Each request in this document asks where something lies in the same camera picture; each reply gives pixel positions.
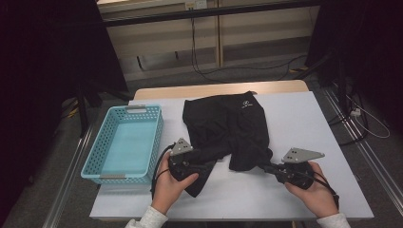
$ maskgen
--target power strip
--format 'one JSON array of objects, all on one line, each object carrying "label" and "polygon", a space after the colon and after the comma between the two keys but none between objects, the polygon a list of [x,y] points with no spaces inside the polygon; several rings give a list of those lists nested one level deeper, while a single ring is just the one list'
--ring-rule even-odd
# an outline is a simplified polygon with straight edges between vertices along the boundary
[{"label": "power strip", "polygon": [[184,2],[185,10],[202,10],[207,9],[207,0],[190,0]]},{"label": "power strip", "polygon": [[361,109],[359,109],[358,107],[356,107],[351,113],[350,116],[361,116]]}]

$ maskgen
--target light blue plastic basket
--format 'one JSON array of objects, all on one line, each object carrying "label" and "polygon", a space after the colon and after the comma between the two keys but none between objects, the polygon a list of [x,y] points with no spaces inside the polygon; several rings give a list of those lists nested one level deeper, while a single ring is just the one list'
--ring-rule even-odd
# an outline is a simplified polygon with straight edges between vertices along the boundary
[{"label": "light blue plastic basket", "polygon": [[151,183],[163,131],[159,105],[111,107],[81,172],[96,183]]}]

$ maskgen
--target hand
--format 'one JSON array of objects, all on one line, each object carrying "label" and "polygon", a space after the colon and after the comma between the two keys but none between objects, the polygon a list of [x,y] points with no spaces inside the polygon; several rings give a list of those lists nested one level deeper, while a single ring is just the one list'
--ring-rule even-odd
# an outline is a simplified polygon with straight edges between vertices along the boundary
[{"label": "hand", "polygon": [[[317,163],[309,163],[315,172],[323,176],[322,170]],[[324,181],[324,179],[317,174],[315,174],[315,178]],[[285,182],[285,187],[290,193],[300,198],[305,203],[305,206],[318,218],[325,218],[338,214],[335,200],[333,199],[331,192],[322,184],[314,181],[311,187],[307,190],[303,190],[289,182]]]},{"label": "hand", "polygon": [[[169,152],[165,153],[165,155],[163,156],[158,174],[168,169],[169,156]],[[152,200],[151,206],[157,211],[166,215],[166,212],[168,212],[172,204],[174,204],[174,202],[179,198],[181,192],[187,186],[192,184],[198,177],[199,174],[195,173],[182,181],[177,181],[174,177],[172,177],[169,170],[162,173],[158,177],[155,187],[154,199]]]}]

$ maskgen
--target person's left hand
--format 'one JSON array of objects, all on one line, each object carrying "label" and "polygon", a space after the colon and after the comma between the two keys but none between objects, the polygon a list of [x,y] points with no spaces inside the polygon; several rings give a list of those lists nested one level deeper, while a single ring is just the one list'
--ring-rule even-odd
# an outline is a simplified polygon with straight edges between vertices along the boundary
[{"label": "person's left hand", "polygon": [[[164,170],[168,169],[169,156],[169,152],[165,153],[163,156],[160,168],[158,170],[158,175]],[[169,208],[181,195],[181,192],[192,184],[198,177],[199,174],[194,173],[182,181],[177,181],[174,177],[172,177],[169,170],[162,173],[157,179],[154,199],[152,200],[151,206],[157,211],[166,215]]]}]

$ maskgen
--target metal frame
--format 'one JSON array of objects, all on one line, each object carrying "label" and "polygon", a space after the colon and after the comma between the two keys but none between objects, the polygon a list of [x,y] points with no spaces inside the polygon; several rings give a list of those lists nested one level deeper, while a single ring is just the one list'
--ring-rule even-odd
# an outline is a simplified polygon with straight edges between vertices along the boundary
[{"label": "metal frame", "polygon": [[247,6],[197,9],[197,10],[176,11],[176,12],[161,13],[161,14],[146,15],[146,16],[137,16],[137,17],[113,18],[113,19],[105,19],[103,22],[83,23],[80,25],[67,24],[67,25],[64,25],[64,27],[65,28],[69,28],[69,27],[74,27],[74,28],[77,28],[77,27],[84,27],[84,28],[86,28],[86,27],[119,27],[119,26],[135,25],[135,24],[173,21],[173,20],[182,20],[182,19],[208,17],[208,16],[229,15],[229,14],[238,14],[238,13],[246,13],[246,12],[258,12],[258,11],[268,11],[268,10],[286,10],[286,9],[294,9],[294,8],[314,7],[314,6],[320,6],[323,4],[336,3],[336,2],[339,3],[340,1],[336,1],[336,0],[289,0],[289,1],[274,2],[274,3],[247,5]]}]

